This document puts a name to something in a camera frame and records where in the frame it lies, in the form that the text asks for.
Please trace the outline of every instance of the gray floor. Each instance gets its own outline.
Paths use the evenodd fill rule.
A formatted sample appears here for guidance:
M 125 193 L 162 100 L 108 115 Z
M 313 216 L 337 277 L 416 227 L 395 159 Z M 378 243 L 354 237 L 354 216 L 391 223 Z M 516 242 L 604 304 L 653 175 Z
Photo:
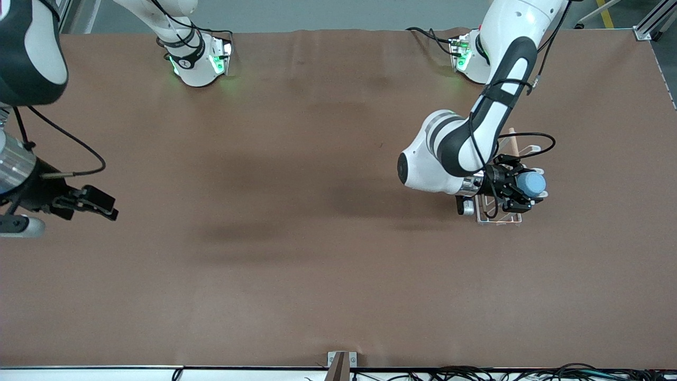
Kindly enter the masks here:
M 657 0 L 624 0 L 610 8 L 616 28 L 638 23 Z M 67 33 L 150 33 L 150 29 L 112 0 L 75 0 Z M 235 33 L 288 32 L 299 29 L 402 30 L 409 26 L 449 29 L 476 27 L 490 0 L 201 0 L 191 19 L 199 26 Z M 595 0 L 576 2 L 565 28 L 597 7 Z M 595 17 L 586 28 L 604 28 Z M 677 92 L 677 24 L 652 42 L 670 88 Z

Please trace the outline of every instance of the blue cap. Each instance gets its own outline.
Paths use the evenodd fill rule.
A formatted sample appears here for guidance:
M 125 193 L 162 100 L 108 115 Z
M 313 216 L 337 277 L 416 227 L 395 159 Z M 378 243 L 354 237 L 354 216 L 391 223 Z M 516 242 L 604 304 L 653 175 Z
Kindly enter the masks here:
M 546 190 L 546 178 L 537 172 L 524 172 L 517 175 L 517 188 L 528 197 L 537 197 Z

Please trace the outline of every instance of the black velcro strap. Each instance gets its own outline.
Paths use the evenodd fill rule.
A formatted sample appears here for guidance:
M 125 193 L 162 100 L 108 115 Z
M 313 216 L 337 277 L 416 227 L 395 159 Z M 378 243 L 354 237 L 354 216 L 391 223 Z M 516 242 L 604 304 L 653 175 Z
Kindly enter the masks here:
M 188 43 L 190 42 L 190 40 L 193 39 L 193 37 L 195 37 L 195 28 L 190 29 L 190 34 L 186 38 L 184 38 L 183 41 L 176 41 L 176 42 L 167 42 L 167 41 L 163 41 L 163 40 L 160 40 L 160 41 L 162 42 L 162 44 L 165 47 L 181 47 L 181 46 L 188 45 Z
M 173 54 L 169 55 L 174 61 L 174 63 L 176 63 L 177 65 L 179 65 L 181 68 L 184 69 L 191 69 L 195 67 L 195 62 L 197 62 L 200 58 L 202 58 L 202 55 L 204 54 L 204 39 L 202 38 L 202 33 L 200 33 L 199 36 L 200 36 L 200 46 L 198 46 L 198 48 L 195 49 L 195 51 L 192 52 L 191 54 L 188 54 L 187 56 L 184 57 L 175 56 Z
M 501 85 L 488 85 L 482 91 L 482 95 L 485 96 L 485 98 L 493 100 L 494 102 L 503 103 L 512 110 L 515 107 L 515 104 L 517 103 L 517 98 L 519 98 L 519 94 L 521 92 L 522 89 L 519 88 L 515 93 L 515 95 L 512 95 L 506 91 L 503 91 L 503 89 L 501 89 Z

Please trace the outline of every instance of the cable connector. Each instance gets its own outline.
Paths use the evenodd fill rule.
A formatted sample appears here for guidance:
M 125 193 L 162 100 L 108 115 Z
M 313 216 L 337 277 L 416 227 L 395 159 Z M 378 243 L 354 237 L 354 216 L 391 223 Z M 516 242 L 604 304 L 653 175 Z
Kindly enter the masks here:
M 531 83 L 531 87 L 527 90 L 527 95 L 531 95 L 531 92 L 533 91 L 533 89 L 535 89 L 536 86 L 538 86 L 538 81 L 539 81 L 540 79 L 541 79 L 541 75 L 540 75 L 540 74 L 537 75 L 536 78 L 533 79 L 533 82 Z

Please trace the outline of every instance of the table surface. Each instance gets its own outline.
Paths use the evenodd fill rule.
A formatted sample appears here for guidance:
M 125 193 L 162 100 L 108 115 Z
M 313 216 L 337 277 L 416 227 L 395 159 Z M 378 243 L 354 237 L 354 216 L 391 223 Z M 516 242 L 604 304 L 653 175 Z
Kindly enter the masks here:
M 63 36 L 40 109 L 108 160 L 70 183 L 121 212 L 0 243 L 2 364 L 677 367 L 677 113 L 631 31 L 562 31 L 508 120 L 557 138 L 520 227 L 397 179 L 423 119 L 481 91 L 431 41 L 236 35 L 232 77 L 196 89 L 153 40 Z M 41 158 L 96 166 L 24 118 Z

